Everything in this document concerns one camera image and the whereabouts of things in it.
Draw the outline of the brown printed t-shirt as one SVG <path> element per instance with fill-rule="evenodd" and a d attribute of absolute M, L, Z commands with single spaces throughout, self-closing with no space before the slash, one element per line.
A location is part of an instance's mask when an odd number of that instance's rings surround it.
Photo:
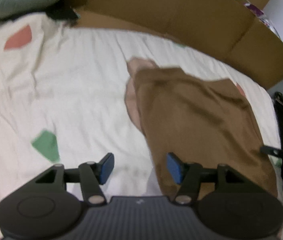
<path fill-rule="evenodd" d="M 278 195 L 273 165 L 260 152 L 262 135 L 240 86 L 229 79 L 203 81 L 137 57 L 127 70 L 127 113 L 146 138 L 162 194 L 173 197 L 178 191 L 167 168 L 172 152 L 206 168 L 227 164 Z"/>

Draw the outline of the white patterned bed sheet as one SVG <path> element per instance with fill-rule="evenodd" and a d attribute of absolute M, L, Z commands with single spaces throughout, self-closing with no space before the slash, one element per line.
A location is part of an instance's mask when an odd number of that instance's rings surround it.
<path fill-rule="evenodd" d="M 227 64 L 153 35 L 71 28 L 29 14 L 0 23 L 0 200 L 51 166 L 32 145 L 42 133 L 57 144 L 66 168 L 112 152 L 107 197 L 161 195 L 146 140 L 124 103 L 126 62 L 134 56 L 239 84 L 263 142 L 281 146 L 269 94 Z"/>

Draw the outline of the purple white packaging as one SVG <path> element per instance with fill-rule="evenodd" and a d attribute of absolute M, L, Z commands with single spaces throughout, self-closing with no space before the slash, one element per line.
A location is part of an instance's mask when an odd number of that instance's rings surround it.
<path fill-rule="evenodd" d="M 274 27 L 272 21 L 266 16 L 266 14 L 260 10 L 258 7 L 251 3 L 244 3 L 244 6 L 249 9 L 268 29 L 270 29 L 278 38 L 280 38 L 279 33 Z"/>

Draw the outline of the black garment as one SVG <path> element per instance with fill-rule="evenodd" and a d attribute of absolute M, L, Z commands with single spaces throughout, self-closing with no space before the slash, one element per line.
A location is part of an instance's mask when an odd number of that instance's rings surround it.
<path fill-rule="evenodd" d="M 45 13 L 49 18 L 55 21 L 66 21 L 70 25 L 75 25 L 80 18 L 71 6 L 61 1 L 47 7 Z"/>

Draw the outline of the large brown cardboard sheet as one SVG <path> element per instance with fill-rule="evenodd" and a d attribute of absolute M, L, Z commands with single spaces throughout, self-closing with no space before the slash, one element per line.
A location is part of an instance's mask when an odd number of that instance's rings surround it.
<path fill-rule="evenodd" d="M 283 79 L 283 42 L 235 0 L 69 1 L 94 13 L 86 26 L 127 21 L 206 53 L 266 89 Z"/>

